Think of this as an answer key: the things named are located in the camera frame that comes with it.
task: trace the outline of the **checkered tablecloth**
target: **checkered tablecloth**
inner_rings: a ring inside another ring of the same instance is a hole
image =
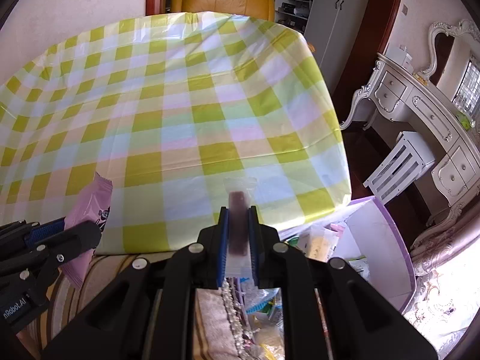
[[[0,87],[0,119],[0,222],[64,216],[97,171],[114,186],[99,252],[195,241],[227,178],[257,180],[253,204],[278,230],[350,201],[318,66],[268,21],[176,13],[84,32]]]

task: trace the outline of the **window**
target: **window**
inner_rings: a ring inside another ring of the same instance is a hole
[[[465,113],[472,116],[480,106],[480,69],[479,61],[472,55],[466,67],[462,83],[455,95],[453,102]]]

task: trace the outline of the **pink snack package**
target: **pink snack package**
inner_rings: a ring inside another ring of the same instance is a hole
[[[95,172],[93,181],[80,191],[73,209],[65,217],[64,231],[87,220],[95,222],[103,231],[110,213],[112,189],[112,182]],[[77,289],[82,287],[94,251],[90,249],[61,266]]]

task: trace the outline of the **mirror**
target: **mirror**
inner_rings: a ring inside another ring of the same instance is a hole
[[[430,81],[472,120],[480,113],[480,32],[471,20],[435,22],[429,30],[430,66],[417,74]]]

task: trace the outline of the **wardrobe door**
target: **wardrobe door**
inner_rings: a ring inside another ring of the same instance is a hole
[[[313,56],[319,66],[325,54],[341,1],[313,0],[311,5],[304,36],[315,47]]]
[[[330,93],[333,93],[357,38],[368,0],[340,0],[333,30],[318,65]]]

